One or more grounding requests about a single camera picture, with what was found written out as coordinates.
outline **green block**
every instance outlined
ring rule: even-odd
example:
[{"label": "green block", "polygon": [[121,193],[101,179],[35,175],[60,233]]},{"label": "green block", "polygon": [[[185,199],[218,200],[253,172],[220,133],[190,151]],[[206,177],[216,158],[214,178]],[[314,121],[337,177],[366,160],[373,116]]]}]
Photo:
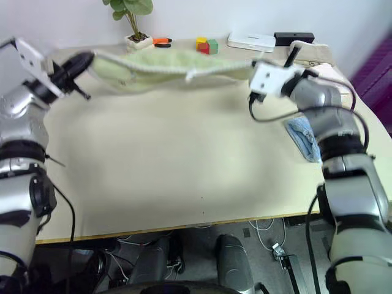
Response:
[{"label": "green block", "polygon": [[209,53],[212,54],[217,54],[218,53],[218,42],[216,40],[211,39],[207,41],[209,45]]}]

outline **white cable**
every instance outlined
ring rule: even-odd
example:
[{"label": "white cable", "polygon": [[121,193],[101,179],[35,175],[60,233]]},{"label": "white cable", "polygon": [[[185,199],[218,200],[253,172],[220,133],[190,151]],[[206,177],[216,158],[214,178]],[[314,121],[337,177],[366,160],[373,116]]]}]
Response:
[{"label": "white cable", "polygon": [[132,235],[129,235],[127,238],[124,238],[124,239],[121,239],[120,237],[117,237],[117,239],[118,239],[118,240],[121,240],[121,241],[126,241],[126,240],[128,240],[130,237],[132,237]]},{"label": "white cable", "polygon": [[281,244],[281,246],[283,246],[283,244],[286,242],[286,225],[284,224],[284,218],[282,217],[282,222],[283,222],[283,242]]},{"label": "white cable", "polygon": [[121,266],[121,265],[119,264],[119,262],[117,261],[117,258],[116,258],[113,254],[111,254],[111,253],[108,253],[108,254],[115,260],[115,262],[117,263],[118,267],[120,268],[120,271],[121,271],[122,276],[125,278],[125,280],[127,281],[127,284],[128,284],[128,280],[129,280],[129,279],[128,279],[128,277],[125,275],[122,266]]},{"label": "white cable", "polygon": [[[283,222],[283,242],[282,242],[282,244],[280,245],[280,246],[283,246],[284,245],[284,243],[286,242],[286,225],[284,224],[284,218],[282,217],[282,222]],[[262,237],[260,236],[260,229],[258,228],[258,223],[256,222],[256,227],[255,227],[255,229],[256,229],[256,232],[257,232],[257,236],[258,236],[258,240],[260,241],[260,243],[262,244],[262,246],[266,249],[266,250],[268,250],[268,251],[273,251],[273,249],[270,249],[270,248],[267,248],[265,245],[264,245],[264,243],[263,243],[263,241],[262,241]]]},{"label": "white cable", "polygon": [[[275,219],[272,219],[271,223],[267,226],[267,228],[260,228],[259,231],[268,231],[272,227],[272,224],[274,223],[274,221],[275,221]],[[250,223],[253,228],[256,228],[250,220],[248,221],[248,223]]]},{"label": "white cable", "polygon": [[263,246],[266,250],[272,251],[272,249],[267,248],[267,247],[264,245],[264,243],[263,243],[263,241],[262,241],[262,237],[260,237],[260,232],[259,232],[259,230],[258,230],[258,224],[257,224],[257,222],[256,222],[256,232],[257,232],[258,240],[260,241],[260,243],[262,244],[262,246]]},{"label": "white cable", "polygon": [[166,276],[165,280],[167,280],[167,279],[172,275],[172,273],[173,273],[173,268],[170,269],[170,274],[168,274],[168,275]]},{"label": "white cable", "polygon": [[[174,232],[174,230],[170,231],[169,233],[167,233],[164,236],[170,236],[171,233],[173,233],[173,232]],[[153,241],[150,241],[150,242],[146,242],[146,243],[136,243],[136,242],[125,241],[126,239],[129,239],[130,237],[132,237],[132,235],[130,235],[128,238],[125,238],[125,239],[117,238],[117,241],[119,241],[120,243],[130,244],[130,245],[135,245],[135,246],[147,246],[153,242]]]},{"label": "white cable", "polygon": [[174,278],[174,281],[177,281],[177,276],[178,276],[178,272],[180,271],[180,269],[183,267],[183,264],[181,263],[181,265],[179,266],[179,268],[176,270],[176,277]]},{"label": "white cable", "polygon": [[183,265],[181,262],[176,263],[175,265],[168,265],[167,268],[175,268],[176,266]]},{"label": "white cable", "polygon": [[205,227],[195,227],[195,228],[210,228],[210,227],[212,227],[213,225],[206,225]]},{"label": "white cable", "polygon": [[128,241],[124,241],[124,240],[121,240],[121,239],[117,239],[117,241],[119,241],[120,243],[136,245],[136,246],[147,246],[148,244],[151,243],[151,242],[147,242],[147,243],[128,242]]}]

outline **blue cloth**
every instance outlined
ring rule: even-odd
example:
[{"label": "blue cloth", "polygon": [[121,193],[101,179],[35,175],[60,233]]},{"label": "blue cloth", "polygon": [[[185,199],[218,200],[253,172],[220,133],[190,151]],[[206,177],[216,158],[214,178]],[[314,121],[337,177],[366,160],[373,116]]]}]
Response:
[{"label": "blue cloth", "polygon": [[302,155],[310,162],[321,162],[320,149],[307,118],[288,119],[284,124]]}]

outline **black cable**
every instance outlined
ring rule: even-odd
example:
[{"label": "black cable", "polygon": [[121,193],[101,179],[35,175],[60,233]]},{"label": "black cable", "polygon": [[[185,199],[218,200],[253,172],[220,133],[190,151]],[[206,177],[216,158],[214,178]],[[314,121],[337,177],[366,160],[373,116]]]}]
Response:
[{"label": "black cable", "polygon": [[134,265],[132,262],[130,262],[128,259],[126,259],[126,258],[124,258],[124,257],[121,257],[121,256],[118,256],[118,255],[113,254],[113,253],[111,253],[111,255],[114,256],[114,257],[116,257],[117,259],[120,259],[120,260],[122,260],[122,261],[128,263],[128,264],[131,265],[133,268],[135,267],[135,265]]},{"label": "black cable", "polygon": [[51,161],[57,163],[58,165],[61,165],[62,167],[66,167],[65,164],[63,164],[62,162],[58,161],[57,159],[54,159],[53,157],[51,157],[49,154],[45,153],[45,158],[46,159],[50,159]]},{"label": "black cable", "polygon": [[67,202],[67,204],[69,205],[69,208],[71,209],[71,213],[72,213],[72,229],[71,229],[71,236],[70,236],[70,240],[69,240],[69,250],[68,250],[68,276],[67,276],[67,282],[66,282],[66,293],[69,294],[70,293],[70,277],[72,274],[72,243],[74,241],[74,236],[75,236],[75,223],[76,223],[76,216],[75,216],[75,210],[74,207],[72,206],[72,203],[69,201],[69,199],[64,195],[64,193],[62,193],[59,188],[53,184],[52,185],[54,187],[54,189],[58,192],[58,194],[61,195],[61,197]]},{"label": "black cable", "polygon": [[18,266],[24,269],[24,271],[27,271],[28,267],[25,264],[25,262],[15,254],[6,252],[6,251],[0,251],[0,256],[3,256],[5,258],[13,260]]},{"label": "black cable", "polygon": [[364,120],[364,118],[361,115],[359,115],[355,111],[349,110],[348,108],[344,108],[342,106],[336,106],[336,105],[314,106],[314,107],[308,107],[308,108],[297,110],[297,111],[292,111],[292,112],[286,113],[285,115],[277,116],[275,118],[260,119],[260,118],[256,118],[255,115],[253,114],[252,105],[253,105],[253,103],[250,100],[249,101],[249,113],[251,114],[252,118],[255,121],[257,121],[258,123],[271,123],[271,122],[278,121],[278,120],[281,120],[281,119],[284,119],[284,118],[289,118],[289,117],[291,117],[293,115],[297,115],[297,114],[304,113],[304,112],[307,112],[307,111],[322,110],[322,109],[326,109],[326,108],[340,109],[340,110],[349,112],[349,113],[355,115],[360,120],[360,122],[362,123],[363,131],[364,131],[363,146],[364,146],[365,150],[368,149],[368,146],[369,146],[369,128],[368,128],[368,125],[366,124],[366,121]]},{"label": "black cable", "polygon": [[267,288],[262,283],[258,283],[258,286],[260,287],[260,290],[263,292],[263,294],[270,294]]},{"label": "black cable", "polygon": [[43,226],[46,225],[47,223],[49,223],[50,219],[51,219],[51,213],[48,214],[47,219],[45,219],[45,221],[38,226],[37,231],[41,232],[41,229],[43,228]]},{"label": "black cable", "polygon": [[5,48],[5,47],[8,46],[8,45],[12,45],[12,46],[15,47],[15,41],[16,41],[15,38],[6,40],[5,42],[3,42],[3,43],[0,44],[0,50],[3,49],[3,48]]},{"label": "black cable", "polygon": [[350,87],[350,85],[344,83],[343,81],[335,80],[333,78],[325,78],[325,77],[320,77],[320,76],[318,76],[317,78],[319,78],[320,80],[330,81],[332,83],[339,84],[339,85],[349,89],[351,92],[351,97],[353,99],[350,109],[351,109],[351,111],[354,110],[355,105],[356,105],[356,95],[355,95],[355,91],[353,90],[353,88]]},{"label": "black cable", "polygon": [[313,247],[312,247],[312,241],[311,241],[311,230],[310,230],[311,213],[312,213],[312,208],[314,206],[314,203],[316,202],[316,199],[317,199],[317,195],[313,198],[312,203],[311,203],[309,210],[307,211],[307,214],[305,217],[305,235],[306,235],[307,249],[309,251],[309,259],[311,260],[314,287],[316,290],[316,294],[321,294],[320,285],[319,285],[319,278],[317,276],[316,262],[314,259],[314,253],[313,253]]}]

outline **white router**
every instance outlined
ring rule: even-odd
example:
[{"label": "white router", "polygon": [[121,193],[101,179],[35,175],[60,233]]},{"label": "white router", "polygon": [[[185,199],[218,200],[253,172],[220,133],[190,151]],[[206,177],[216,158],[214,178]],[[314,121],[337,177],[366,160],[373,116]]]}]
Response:
[{"label": "white router", "polygon": [[228,35],[229,47],[250,49],[255,51],[273,52],[275,38],[269,35],[260,35],[246,32],[232,32]]}]

